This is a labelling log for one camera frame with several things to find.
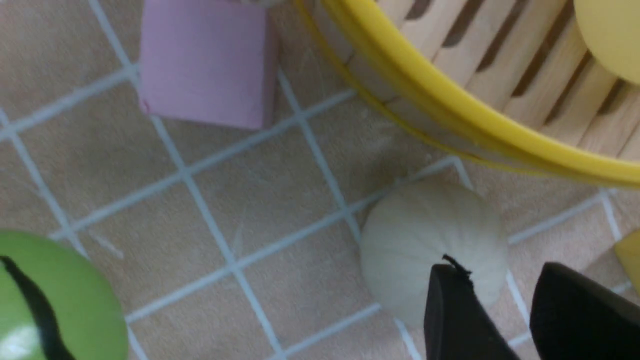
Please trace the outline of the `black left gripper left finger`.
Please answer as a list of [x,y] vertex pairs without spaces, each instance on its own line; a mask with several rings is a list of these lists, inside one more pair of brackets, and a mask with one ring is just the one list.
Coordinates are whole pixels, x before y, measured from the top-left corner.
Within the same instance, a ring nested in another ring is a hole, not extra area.
[[428,360],[518,360],[480,303],[471,271],[448,254],[432,265],[423,315]]

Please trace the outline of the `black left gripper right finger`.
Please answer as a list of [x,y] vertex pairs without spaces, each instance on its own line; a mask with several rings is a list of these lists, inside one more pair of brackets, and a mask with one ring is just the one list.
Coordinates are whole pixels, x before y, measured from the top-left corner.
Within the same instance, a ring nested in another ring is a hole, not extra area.
[[542,360],[640,357],[640,308],[558,262],[542,267],[529,328]]

